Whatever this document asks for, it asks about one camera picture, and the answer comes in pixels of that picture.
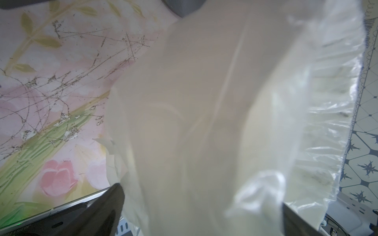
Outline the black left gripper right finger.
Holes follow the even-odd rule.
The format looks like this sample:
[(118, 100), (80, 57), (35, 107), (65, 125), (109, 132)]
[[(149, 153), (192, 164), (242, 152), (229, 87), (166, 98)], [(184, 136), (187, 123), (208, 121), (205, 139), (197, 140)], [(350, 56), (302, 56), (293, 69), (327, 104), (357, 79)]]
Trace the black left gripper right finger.
[(282, 203), (284, 236), (321, 236), (321, 233), (310, 226), (289, 206)]

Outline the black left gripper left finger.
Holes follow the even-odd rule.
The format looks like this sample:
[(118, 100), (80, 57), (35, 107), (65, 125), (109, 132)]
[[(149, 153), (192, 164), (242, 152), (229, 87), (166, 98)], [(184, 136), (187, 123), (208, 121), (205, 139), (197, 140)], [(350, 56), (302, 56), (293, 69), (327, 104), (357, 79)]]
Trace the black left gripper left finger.
[(119, 183), (112, 185), (57, 236), (114, 236), (121, 218), (125, 195)]

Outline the bin with clear plastic liner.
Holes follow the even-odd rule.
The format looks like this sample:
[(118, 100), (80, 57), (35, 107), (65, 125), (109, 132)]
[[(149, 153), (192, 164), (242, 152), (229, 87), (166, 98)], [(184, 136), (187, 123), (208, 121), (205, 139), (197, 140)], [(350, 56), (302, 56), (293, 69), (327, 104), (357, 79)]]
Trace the bin with clear plastic liner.
[(112, 86), (107, 177), (135, 236), (317, 231), (365, 50), (360, 1), (206, 1)]

